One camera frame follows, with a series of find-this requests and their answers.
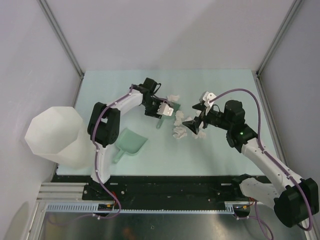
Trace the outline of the green hand brush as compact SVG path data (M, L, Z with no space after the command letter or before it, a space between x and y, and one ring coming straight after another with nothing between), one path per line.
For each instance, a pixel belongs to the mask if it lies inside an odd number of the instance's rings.
M164 123L164 121L174 119L175 116L176 116L176 112L180 109L180 106L181 106L180 104L174 102L174 103L173 103L173 107L172 107L173 112L172 112L171 116L163 115L163 116L159 119L159 121L158 121L158 123L157 123L157 125L156 125L156 129L159 130L159 129L161 128L162 124Z

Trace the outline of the green plastic dustpan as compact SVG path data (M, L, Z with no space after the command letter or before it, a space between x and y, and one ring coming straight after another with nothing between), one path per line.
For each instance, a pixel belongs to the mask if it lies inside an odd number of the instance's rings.
M147 141L147 137L125 128L115 142L118 153L115 155L112 162L117 164L125 154L129 156L137 155Z

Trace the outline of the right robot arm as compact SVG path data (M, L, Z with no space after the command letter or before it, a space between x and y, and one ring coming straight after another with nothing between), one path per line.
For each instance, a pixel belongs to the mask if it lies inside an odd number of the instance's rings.
M184 121L185 127L194 134L200 132L200 127L209 125L225 130L229 146L251 160L270 181L270 184L261 183L248 174L241 175L230 188L235 200L251 197L261 202L273 209L288 228L319 212L317 183L312 178L302 178L259 143L258 134L245 122L242 102L229 100L224 111L207 110L203 103L193 108L201 113L192 120Z

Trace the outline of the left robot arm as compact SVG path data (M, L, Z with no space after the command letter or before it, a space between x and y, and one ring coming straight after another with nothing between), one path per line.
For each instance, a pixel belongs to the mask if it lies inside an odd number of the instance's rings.
M124 96L112 103L97 102L94 105L87 132L95 146L94 170L91 178L97 182L93 194L98 199L105 200L111 193L111 188L105 184L111 176L111 157L107 151L119 136L121 117L133 108L143 106L146 116L161 119L159 108L167 103L166 100L156 97L161 85L147 77L141 84L132 84Z

